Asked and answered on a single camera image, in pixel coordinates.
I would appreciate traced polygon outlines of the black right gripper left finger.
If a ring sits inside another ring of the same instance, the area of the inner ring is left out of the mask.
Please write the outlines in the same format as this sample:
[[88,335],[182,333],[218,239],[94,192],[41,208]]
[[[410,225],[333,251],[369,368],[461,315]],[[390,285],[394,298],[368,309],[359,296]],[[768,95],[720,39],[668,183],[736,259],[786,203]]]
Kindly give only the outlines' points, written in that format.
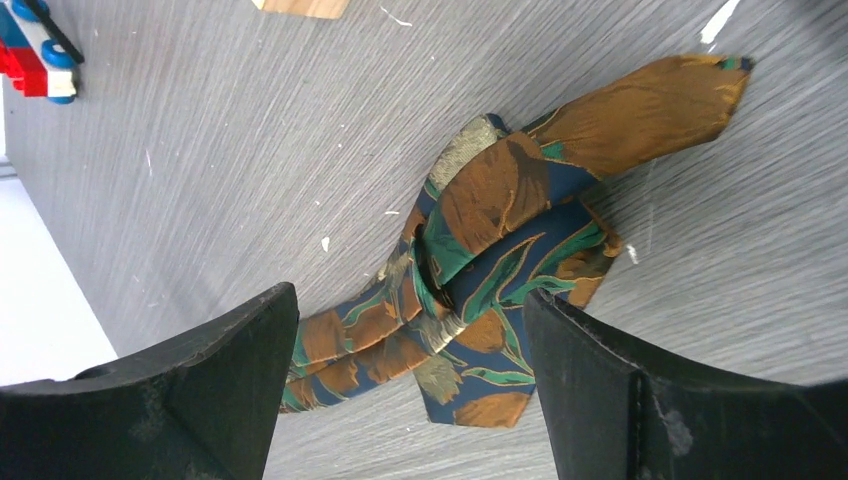
[[5,479],[259,479],[298,328],[295,287],[68,380],[1,390]]

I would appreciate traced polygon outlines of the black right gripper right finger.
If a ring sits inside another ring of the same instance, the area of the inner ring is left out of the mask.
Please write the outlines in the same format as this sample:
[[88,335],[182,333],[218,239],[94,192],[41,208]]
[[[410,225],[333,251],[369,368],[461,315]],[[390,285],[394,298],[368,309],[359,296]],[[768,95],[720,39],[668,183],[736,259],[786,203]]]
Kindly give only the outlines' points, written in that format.
[[847,383],[708,366],[545,290],[523,318],[561,479],[843,479]]

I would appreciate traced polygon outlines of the blue orange green tie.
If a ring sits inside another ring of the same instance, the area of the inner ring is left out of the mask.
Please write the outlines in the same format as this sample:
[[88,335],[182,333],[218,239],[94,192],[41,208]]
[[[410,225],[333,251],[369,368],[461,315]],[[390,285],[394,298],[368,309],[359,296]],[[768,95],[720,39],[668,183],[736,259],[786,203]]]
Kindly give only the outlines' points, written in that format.
[[412,374],[431,422],[514,426],[536,387],[526,295],[543,289],[583,308],[622,249],[583,192],[715,140],[754,68],[747,56],[673,55],[518,130],[495,114],[472,118],[367,286],[300,321],[280,412]]

